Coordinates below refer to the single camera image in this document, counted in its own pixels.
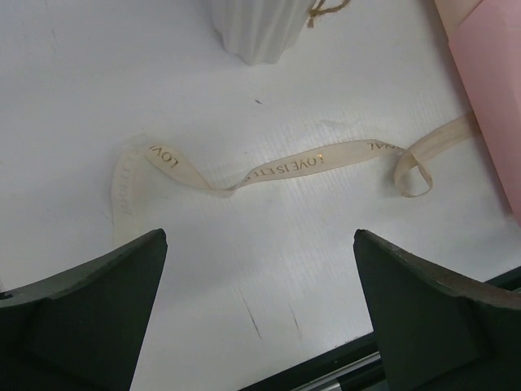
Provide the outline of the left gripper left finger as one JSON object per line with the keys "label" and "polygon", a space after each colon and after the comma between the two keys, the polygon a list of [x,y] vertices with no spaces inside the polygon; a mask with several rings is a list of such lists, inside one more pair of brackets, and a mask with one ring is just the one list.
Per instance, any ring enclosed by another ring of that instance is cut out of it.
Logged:
{"label": "left gripper left finger", "polygon": [[3,390],[128,390],[167,255],[163,230],[1,294]]}

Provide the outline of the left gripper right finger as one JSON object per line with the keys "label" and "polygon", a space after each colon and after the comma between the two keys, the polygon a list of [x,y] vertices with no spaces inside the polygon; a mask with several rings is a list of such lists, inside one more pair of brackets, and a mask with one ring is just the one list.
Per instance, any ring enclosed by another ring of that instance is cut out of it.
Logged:
{"label": "left gripper right finger", "polygon": [[353,250],[391,390],[518,390],[520,294],[359,230]]}

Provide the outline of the cream printed ribbon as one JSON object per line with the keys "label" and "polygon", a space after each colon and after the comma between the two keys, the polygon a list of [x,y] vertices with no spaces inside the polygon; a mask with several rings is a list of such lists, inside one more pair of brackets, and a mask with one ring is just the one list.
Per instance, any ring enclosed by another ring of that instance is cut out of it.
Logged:
{"label": "cream printed ribbon", "polygon": [[121,154],[112,176],[112,242],[118,248],[141,235],[140,211],[134,200],[134,193],[137,189],[136,173],[144,161],[187,187],[215,196],[232,196],[239,188],[248,185],[319,174],[381,156],[398,154],[400,158],[393,171],[394,186],[401,196],[414,198],[416,195],[405,183],[409,171],[418,170],[427,185],[427,189],[419,195],[427,194],[434,184],[427,161],[478,133],[479,125],[475,114],[469,112],[433,130],[408,148],[377,139],[334,143],[259,165],[228,188],[213,187],[184,155],[164,143],[131,147]]}

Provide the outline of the pink wrapping paper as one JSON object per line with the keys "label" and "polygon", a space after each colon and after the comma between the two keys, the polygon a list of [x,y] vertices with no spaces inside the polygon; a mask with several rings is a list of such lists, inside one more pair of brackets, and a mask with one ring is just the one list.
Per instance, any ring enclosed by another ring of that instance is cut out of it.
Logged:
{"label": "pink wrapping paper", "polygon": [[458,73],[520,220],[520,1],[436,1]]}

